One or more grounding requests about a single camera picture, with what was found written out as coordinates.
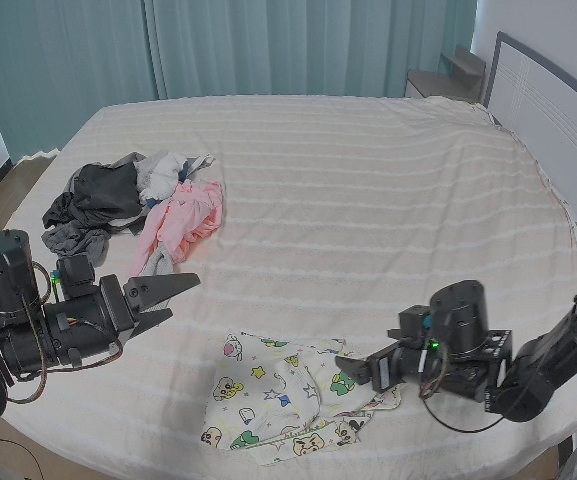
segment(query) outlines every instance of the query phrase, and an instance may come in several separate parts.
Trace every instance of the pink garment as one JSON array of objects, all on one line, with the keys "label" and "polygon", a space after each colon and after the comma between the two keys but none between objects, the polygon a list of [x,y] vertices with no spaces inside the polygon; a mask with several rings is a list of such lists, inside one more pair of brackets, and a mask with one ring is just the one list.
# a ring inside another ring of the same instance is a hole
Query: pink garment
[{"label": "pink garment", "polygon": [[173,264],[185,260],[191,242],[205,238],[222,222],[222,188],[217,181],[178,184],[172,197],[156,204],[146,217],[128,277],[138,276],[162,242]]}]

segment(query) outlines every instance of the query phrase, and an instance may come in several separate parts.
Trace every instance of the curtain fold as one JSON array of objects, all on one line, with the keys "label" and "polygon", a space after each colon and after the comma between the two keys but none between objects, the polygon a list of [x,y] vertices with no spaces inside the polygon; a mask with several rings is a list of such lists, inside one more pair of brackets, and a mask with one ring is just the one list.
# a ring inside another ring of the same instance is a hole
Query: curtain fold
[{"label": "curtain fold", "polygon": [[0,0],[11,158],[61,148],[111,104],[226,94],[404,95],[447,72],[477,0]]}]

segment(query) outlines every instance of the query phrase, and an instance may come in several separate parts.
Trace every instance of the bed sheet wrinkle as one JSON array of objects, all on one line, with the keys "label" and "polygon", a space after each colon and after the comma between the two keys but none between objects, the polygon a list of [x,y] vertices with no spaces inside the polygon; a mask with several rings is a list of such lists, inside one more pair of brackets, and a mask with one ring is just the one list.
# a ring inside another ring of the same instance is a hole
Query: bed sheet wrinkle
[{"label": "bed sheet wrinkle", "polygon": [[[11,218],[10,227],[28,231],[35,260],[55,260],[37,217],[53,188],[83,164],[131,151],[213,153],[196,179],[222,185],[222,226],[176,267],[202,284],[172,299],[172,319],[129,342],[121,361],[51,377],[38,402],[5,418],[47,448],[126,479],[468,480],[518,470],[576,425],[577,380],[537,419],[504,422],[486,438],[439,427],[405,388],[401,406],[376,416],[353,450],[259,467],[199,441],[203,402],[234,330],[344,337],[368,353],[389,342],[397,311],[472,277],[485,285],[491,326],[512,328],[516,350],[560,320],[577,292],[565,214],[529,153],[476,112],[443,98],[284,96],[100,110]],[[98,278],[115,273],[123,284],[136,246],[133,236],[114,236]],[[431,402],[463,428],[492,420],[454,397]]]}]

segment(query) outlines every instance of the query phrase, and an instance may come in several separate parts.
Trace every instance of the bed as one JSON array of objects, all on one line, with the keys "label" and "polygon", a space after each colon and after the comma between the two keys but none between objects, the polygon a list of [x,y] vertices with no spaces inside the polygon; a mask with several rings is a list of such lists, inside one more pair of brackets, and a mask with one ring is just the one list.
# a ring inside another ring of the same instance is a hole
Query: bed
[{"label": "bed", "polygon": [[[509,46],[508,57],[503,39],[497,66],[524,74],[526,61],[521,69],[512,62],[519,46]],[[207,97],[100,110],[11,217],[9,228],[28,231],[34,260],[54,264],[40,240],[41,215],[70,174],[131,151],[213,153],[216,162],[197,176],[222,184],[224,222],[179,266],[201,285],[171,301],[173,318],[131,340],[120,361],[50,377],[40,400],[10,405],[5,419],[52,451],[122,479],[501,478],[569,436],[577,377],[535,420],[504,421],[482,435],[440,427],[404,388],[401,405],[376,415],[361,442],[343,451],[263,467],[199,441],[231,331],[342,337],[370,353],[389,343],[386,329],[397,326],[399,310],[465,278],[485,285],[490,325],[513,330],[514,350],[570,309],[577,218],[552,186],[575,210],[577,194],[535,162],[523,118],[508,120],[508,108],[520,116],[528,108],[516,92],[531,79],[508,82],[512,90],[503,80],[499,71],[492,77],[488,103],[514,134],[481,106],[439,97]],[[136,244],[114,236],[98,277],[115,273],[124,283]],[[12,394],[32,389],[18,385]],[[461,428],[495,419],[444,394],[430,405]]]}]

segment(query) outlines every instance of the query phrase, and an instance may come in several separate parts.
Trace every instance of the headboard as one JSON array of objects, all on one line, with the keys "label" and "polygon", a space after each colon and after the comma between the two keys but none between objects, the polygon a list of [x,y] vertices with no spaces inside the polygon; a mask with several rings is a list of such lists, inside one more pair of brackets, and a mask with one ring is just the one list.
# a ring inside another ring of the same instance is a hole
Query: headboard
[{"label": "headboard", "polygon": [[484,105],[526,145],[577,215],[577,80],[499,32]]}]

